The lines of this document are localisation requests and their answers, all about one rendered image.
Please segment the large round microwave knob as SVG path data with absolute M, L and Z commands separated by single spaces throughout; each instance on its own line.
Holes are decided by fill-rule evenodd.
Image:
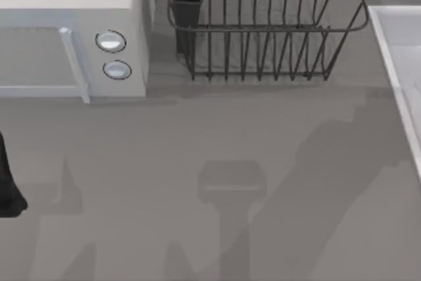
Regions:
M 115 30 L 100 32 L 95 36 L 95 43 L 102 51 L 107 53 L 118 53 L 126 48 L 126 38 Z

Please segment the pale microwave oven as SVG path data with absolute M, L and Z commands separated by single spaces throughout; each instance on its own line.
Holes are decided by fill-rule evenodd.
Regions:
M 91 100 L 97 97 L 144 97 L 149 73 L 150 43 L 155 0 L 0 0 L 0 8 L 74 9 L 78 33 L 86 58 Z M 127 41 L 118 53 L 102 51 L 95 43 L 100 32 L 115 30 Z M 103 73 L 103 64 L 121 60 L 132 74 L 126 80 L 112 80 Z

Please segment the small round microwave knob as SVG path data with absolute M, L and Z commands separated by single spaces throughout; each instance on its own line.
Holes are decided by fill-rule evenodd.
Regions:
M 132 74 L 129 64 L 121 60 L 114 60 L 103 64 L 103 73 L 112 80 L 126 80 Z

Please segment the microwave oven door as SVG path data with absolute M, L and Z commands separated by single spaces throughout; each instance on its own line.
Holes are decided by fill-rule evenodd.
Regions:
M 0 98 L 79 97 L 89 103 L 74 9 L 0 8 Z

